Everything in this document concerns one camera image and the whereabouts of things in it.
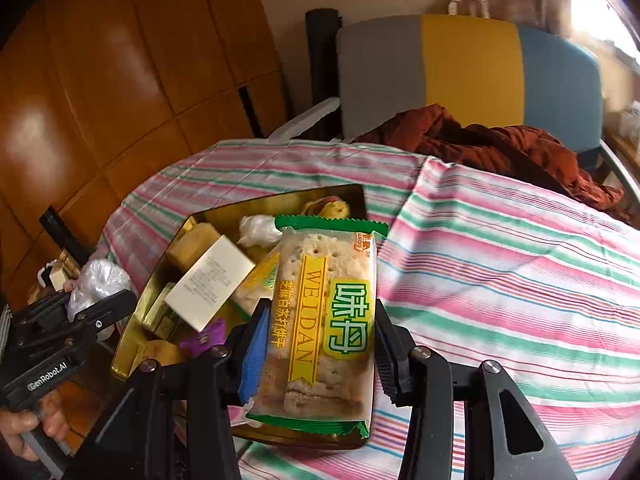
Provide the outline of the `left hand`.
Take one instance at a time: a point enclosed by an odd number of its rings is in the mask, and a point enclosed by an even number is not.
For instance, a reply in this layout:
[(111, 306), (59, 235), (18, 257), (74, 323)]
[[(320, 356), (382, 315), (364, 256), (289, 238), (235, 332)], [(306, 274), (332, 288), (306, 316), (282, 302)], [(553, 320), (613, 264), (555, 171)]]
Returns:
[(58, 441), (63, 441), (68, 432), (68, 424), (62, 405), (62, 396), (58, 389), (52, 390), (40, 399), (41, 416), (31, 411), (13, 413), (7, 408), (1, 409), (1, 435), (14, 455), (28, 462), (38, 462), (39, 458), (24, 441), (22, 434), (34, 430), (40, 424), (46, 434)]

